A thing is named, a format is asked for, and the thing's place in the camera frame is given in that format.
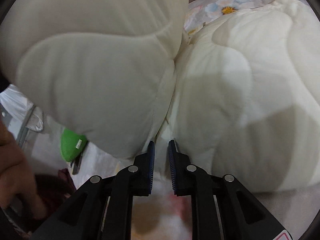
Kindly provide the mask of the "left hand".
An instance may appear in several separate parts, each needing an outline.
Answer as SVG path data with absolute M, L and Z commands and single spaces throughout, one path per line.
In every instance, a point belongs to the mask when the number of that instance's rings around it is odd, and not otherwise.
M 37 193 L 34 174 L 13 135 L 1 123 L 1 208 L 5 209 L 20 194 L 34 218 L 46 217 L 47 209 Z

